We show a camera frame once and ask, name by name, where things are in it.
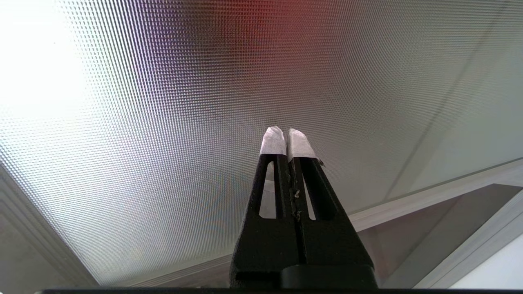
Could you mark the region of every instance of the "textured glass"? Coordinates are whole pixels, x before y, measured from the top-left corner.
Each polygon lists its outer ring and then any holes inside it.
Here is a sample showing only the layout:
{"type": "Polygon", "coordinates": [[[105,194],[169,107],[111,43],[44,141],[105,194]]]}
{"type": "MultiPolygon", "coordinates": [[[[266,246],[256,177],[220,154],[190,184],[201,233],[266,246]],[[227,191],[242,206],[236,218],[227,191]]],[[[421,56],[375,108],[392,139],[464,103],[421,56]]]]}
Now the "textured glass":
{"type": "Polygon", "coordinates": [[[523,156],[522,29],[521,1],[4,0],[2,164],[101,284],[146,279],[231,253],[268,126],[347,212],[523,156]]]}

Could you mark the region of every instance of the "ceiling panel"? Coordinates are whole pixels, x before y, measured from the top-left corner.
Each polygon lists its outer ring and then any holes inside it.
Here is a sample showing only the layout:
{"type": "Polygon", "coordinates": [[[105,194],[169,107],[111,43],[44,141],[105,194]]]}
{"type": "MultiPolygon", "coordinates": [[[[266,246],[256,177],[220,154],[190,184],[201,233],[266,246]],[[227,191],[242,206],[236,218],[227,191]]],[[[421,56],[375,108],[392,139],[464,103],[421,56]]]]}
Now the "ceiling panel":
{"type": "Polygon", "coordinates": [[[2,164],[103,285],[230,253],[268,126],[347,212],[384,201],[485,34],[514,37],[499,1],[0,5],[2,164]]]}
{"type": "Polygon", "coordinates": [[[523,156],[521,40],[523,7],[507,2],[405,163],[390,198],[523,156]]]}

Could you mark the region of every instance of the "black plastic part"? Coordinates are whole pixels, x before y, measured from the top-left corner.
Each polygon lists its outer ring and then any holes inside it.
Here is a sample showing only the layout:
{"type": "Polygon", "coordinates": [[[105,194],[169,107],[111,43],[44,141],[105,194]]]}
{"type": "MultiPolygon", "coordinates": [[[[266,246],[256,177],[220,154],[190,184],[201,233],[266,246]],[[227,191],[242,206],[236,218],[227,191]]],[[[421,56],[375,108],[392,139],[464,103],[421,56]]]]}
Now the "black plastic part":
{"type": "Polygon", "coordinates": [[[461,289],[212,289],[212,288],[97,288],[74,290],[43,290],[41,294],[523,294],[522,290],[461,290],[461,289]]]}
{"type": "Polygon", "coordinates": [[[290,289],[368,289],[373,269],[368,265],[294,265],[281,272],[281,287],[290,289]]]}
{"type": "Polygon", "coordinates": [[[299,263],[287,156],[261,154],[231,268],[231,288],[279,288],[280,273],[299,263]],[[260,217],[267,165],[274,163],[276,219],[260,217]]]}
{"type": "MultiPolygon", "coordinates": [[[[376,289],[372,260],[328,182],[319,160],[295,157],[289,166],[300,264],[322,267],[296,267],[290,272],[295,276],[282,275],[282,278],[291,279],[282,281],[282,285],[294,285],[296,280],[308,283],[306,280],[311,279],[315,271],[318,277],[327,278],[324,275],[328,268],[326,266],[332,266],[331,272],[342,268],[347,271],[336,275],[339,281],[330,280],[333,288],[376,289]],[[316,220],[309,218],[303,180],[316,220]]],[[[322,288],[329,288],[328,283],[322,285],[322,288]]]]}

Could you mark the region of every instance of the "white tape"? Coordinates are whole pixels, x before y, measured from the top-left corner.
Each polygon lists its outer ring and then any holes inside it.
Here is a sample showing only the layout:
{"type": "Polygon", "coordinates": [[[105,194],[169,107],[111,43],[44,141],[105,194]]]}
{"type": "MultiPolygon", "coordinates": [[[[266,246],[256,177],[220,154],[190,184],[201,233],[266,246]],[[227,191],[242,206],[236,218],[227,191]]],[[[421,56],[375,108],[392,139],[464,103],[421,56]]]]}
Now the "white tape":
{"type": "Polygon", "coordinates": [[[293,157],[312,157],[317,158],[314,150],[312,150],[307,136],[302,132],[294,129],[289,130],[289,147],[288,147],[288,158],[289,161],[293,157]]]}
{"type": "Polygon", "coordinates": [[[261,141],[260,154],[287,155],[287,146],[283,132],[277,126],[267,128],[261,141]]]}

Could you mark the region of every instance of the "white wall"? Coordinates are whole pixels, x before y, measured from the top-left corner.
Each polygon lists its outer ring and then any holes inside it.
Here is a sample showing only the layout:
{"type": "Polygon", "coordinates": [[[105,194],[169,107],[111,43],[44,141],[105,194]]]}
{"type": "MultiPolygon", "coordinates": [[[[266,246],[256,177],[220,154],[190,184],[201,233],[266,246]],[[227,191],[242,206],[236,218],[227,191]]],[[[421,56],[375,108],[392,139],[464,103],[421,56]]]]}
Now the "white wall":
{"type": "Polygon", "coordinates": [[[7,218],[0,199],[0,293],[32,294],[43,289],[75,285],[56,270],[16,223],[7,218]]]}
{"type": "Polygon", "coordinates": [[[523,235],[496,252],[450,288],[523,289],[523,235]]]}

